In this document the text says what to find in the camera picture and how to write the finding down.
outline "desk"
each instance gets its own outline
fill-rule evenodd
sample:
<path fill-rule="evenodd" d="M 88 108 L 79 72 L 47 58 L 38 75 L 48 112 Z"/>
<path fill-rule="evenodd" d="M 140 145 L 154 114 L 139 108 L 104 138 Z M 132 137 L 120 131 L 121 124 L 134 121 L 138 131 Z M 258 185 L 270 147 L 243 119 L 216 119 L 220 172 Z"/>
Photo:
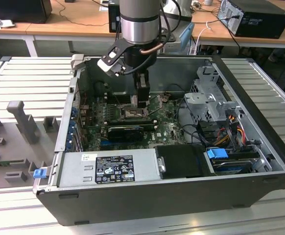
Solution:
<path fill-rule="evenodd" d="M 66 9 L 62 15 L 76 23 L 105 24 L 108 23 L 108 13 L 99 12 L 99 5 L 91 0 L 77 0 L 75 3 L 65 3 L 58 0 Z M 274 4 L 285 9 L 285 1 L 271 0 Z M 73 51 L 72 41 L 113 42 L 115 33 L 109 32 L 108 24 L 103 26 L 84 26 L 72 24 L 59 15 L 63 9 L 56 0 L 51 0 L 52 14 L 46 24 L 17 23 L 15 28 L 0 30 L 0 39 L 24 40 L 31 56 L 37 56 L 36 40 L 69 41 L 70 51 Z M 214 0 L 212 6 L 203 6 L 206 10 L 213 10 L 219 6 Z M 195 12 L 194 22 L 213 21 L 216 17 L 209 12 Z M 197 38 L 205 24 L 196 24 L 193 36 Z M 200 37 L 200 43 L 205 45 L 236 46 L 229 32 L 221 22 L 210 24 L 211 30 L 205 30 Z M 280 39 L 240 38 L 237 42 L 242 47 L 272 47 L 285 48 L 285 31 Z"/>
<path fill-rule="evenodd" d="M 285 10 L 285 1 L 270 0 L 273 4 L 279 6 Z M 203 9 L 213 10 L 218 7 L 220 3 L 214 0 L 212 6 L 203 6 Z M 213 21 L 217 18 L 208 12 L 195 12 L 193 14 L 193 22 L 206 22 Z M 215 22 L 209 24 L 212 30 L 205 30 L 200 36 L 200 42 L 203 45 L 219 45 L 219 46 L 236 46 L 230 33 L 221 22 Z M 205 24 L 196 24 L 192 33 L 194 38 L 197 38 L 200 31 L 206 27 Z M 279 39 L 265 39 L 265 38 L 243 38 L 235 37 L 235 40 L 242 47 L 273 47 L 273 48 L 285 48 L 285 30 Z"/>

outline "computer case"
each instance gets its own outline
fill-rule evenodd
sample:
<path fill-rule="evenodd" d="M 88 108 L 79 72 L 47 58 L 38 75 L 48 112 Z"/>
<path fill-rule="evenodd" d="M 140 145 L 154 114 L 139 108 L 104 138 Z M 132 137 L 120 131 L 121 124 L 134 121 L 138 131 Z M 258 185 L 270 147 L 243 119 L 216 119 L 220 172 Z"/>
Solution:
<path fill-rule="evenodd" d="M 266 0 L 223 0 L 218 19 L 236 37 L 280 38 L 285 29 L 285 10 Z"/>
<path fill-rule="evenodd" d="M 119 0 L 109 0 L 109 32 L 116 33 L 120 23 Z"/>
<path fill-rule="evenodd" d="M 0 0 L 0 20 L 43 24 L 51 11 L 50 0 Z"/>

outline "warning label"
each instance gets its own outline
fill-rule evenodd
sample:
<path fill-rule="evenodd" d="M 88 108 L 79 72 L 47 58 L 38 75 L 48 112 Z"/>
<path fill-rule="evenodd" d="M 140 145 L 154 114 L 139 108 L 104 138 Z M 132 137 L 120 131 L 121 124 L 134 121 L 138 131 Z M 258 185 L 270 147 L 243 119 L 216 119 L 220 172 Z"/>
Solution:
<path fill-rule="evenodd" d="M 97 184 L 131 181 L 135 181 L 132 155 L 96 158 L 95 182 Z"/>

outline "white cable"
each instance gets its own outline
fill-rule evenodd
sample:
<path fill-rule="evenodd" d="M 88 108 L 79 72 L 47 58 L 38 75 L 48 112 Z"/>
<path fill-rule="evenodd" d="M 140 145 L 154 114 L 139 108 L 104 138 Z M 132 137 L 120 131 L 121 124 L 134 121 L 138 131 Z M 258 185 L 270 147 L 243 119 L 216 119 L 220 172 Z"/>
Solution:
<path fill-rule="evenodd" d="M 207 27 L 207 28 L 204 28 L 204 29 L 201 30 L 200 34 L 198 35 L 197 42 L 196 42 L 196 45 L 195 45 L 196 48 L 195 48 L 195 52 L 193 53 L 194 55 L 197 55 L 199 38 L 200 38 L 201 34 L 203 33 L 203 31 L 205 31 L 206 29 L 212 30 L 210 27 Z"/>
<path fill-rule="evenodd" d="M 222 21 L 222 20 L 228 20 L 229 18 L 227 18 L 227 17 L 225 17 L 225 18 L 222 18 L 222 19 L 219 19 L 218 21 Z M 199 33 L 199 35 L 198 35 L 198 38 L 197 38 L 197 42 L 196 42 L 196 48 L 195 48 L 195 51 L 194 51 L 194 55 L 197 55 L 197 51 L 198 51 L 198 43 L 199 43 L 199 39 L 200 39 L 200 36 L 201 36 L 201 34 L 206 30 L 206 29 L 209 29 L 209 30 L 212 30 L 212 28 L 210 28 L 209 26 L 208 26 L 208 23 L 212 23 L 211 21 L 207 21 L 206 22 L 206 27 L 204 28 L 204 29 L 202 29 L 201 30 L 201 32 Z"/>

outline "yellow wire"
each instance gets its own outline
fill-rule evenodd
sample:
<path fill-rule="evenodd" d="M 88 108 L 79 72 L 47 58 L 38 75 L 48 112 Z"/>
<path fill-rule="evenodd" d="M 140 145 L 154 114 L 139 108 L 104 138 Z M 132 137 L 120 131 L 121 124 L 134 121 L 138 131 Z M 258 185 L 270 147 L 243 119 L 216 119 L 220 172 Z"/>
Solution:
<path fill-rule="evenodd" d="M 240 132 L 240 134 L 241 134 L 241 142 L 244 143 L 244 142 L 243 142 L 244 134 L 243 134 L 242 130 L 240 130 L 240 129 L 237 129 L 237 130 L 238 130 L 238 131 Z"/>
<path fill-rule="evenodd" d="M 229 138 L 229 135 L 227 135 L 226 137 L 224 137 L 223 139 L 221 139 L 220 141 L 218 141 L 217 143 L 215 143 L 215 145 L 219 145 L 222 142 L 226 141 Z"/>

